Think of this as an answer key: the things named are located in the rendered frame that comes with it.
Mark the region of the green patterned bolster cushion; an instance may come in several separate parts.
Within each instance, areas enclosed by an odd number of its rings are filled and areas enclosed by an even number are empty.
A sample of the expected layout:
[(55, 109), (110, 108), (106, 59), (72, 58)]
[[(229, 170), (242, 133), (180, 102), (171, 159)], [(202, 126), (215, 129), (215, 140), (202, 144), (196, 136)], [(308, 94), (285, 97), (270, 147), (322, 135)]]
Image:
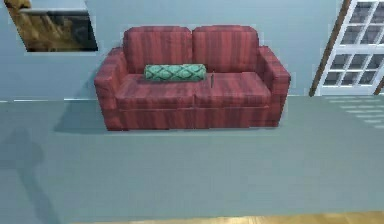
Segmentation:
[(201, 81), (206, 78), (203, 64), (146, 65), (144, 78), (150, 81)]

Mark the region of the red striped sofa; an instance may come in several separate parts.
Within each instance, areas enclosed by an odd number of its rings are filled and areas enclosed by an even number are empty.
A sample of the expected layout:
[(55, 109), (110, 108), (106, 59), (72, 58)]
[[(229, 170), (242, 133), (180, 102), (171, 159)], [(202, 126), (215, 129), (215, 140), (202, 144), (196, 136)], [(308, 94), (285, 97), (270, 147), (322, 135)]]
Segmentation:
[[(150, 81), (146, 65), (203, 64), (201, 81)], [(94, 85), (110, 131), (276, 127), (291, 76), (250, 26), (141, 26), (102, 62)]]

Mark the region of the framed brown picture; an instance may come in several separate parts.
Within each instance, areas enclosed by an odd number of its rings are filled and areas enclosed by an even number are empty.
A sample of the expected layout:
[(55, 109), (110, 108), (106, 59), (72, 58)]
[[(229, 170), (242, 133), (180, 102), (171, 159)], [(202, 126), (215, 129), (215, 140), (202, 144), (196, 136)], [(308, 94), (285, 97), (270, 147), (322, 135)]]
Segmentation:
[(31, 0), (3, 0), (27, 52), (95, 52), (87, 9), (38, 9)]

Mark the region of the white paned window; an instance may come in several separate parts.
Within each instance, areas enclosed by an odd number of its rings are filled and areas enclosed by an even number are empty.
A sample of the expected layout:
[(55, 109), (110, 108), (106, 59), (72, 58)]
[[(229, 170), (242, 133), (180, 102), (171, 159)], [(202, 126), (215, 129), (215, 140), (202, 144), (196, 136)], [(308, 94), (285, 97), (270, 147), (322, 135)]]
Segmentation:
[(309, 95), (379, 95), (383, 87), (384, 0), (343, 0)]

